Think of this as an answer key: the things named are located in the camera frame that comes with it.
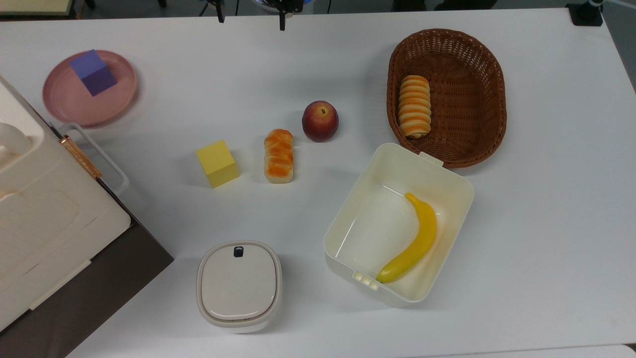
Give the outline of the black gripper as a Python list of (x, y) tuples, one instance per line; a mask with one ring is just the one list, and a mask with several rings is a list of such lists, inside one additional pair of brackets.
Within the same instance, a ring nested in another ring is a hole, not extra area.
[[(304, 11), (304, 1), (303, 0), (230, 0), (232, 3), (232, 9), (234, 14), (238, 14), (241, 5), (243, 3), (247, 4), (248, 7), (256, 10), (257, 13), (266, 13), (273, 12), (279, 13), (279, 29), (284, 31), (286, 29), (286, 16), (287, 14), (293, 13), (302, 13)], [(225, 3), (224, 2), (215, 2), (214, 9), (217, 15), (217, 19), (219, 23), (225, 22)]]

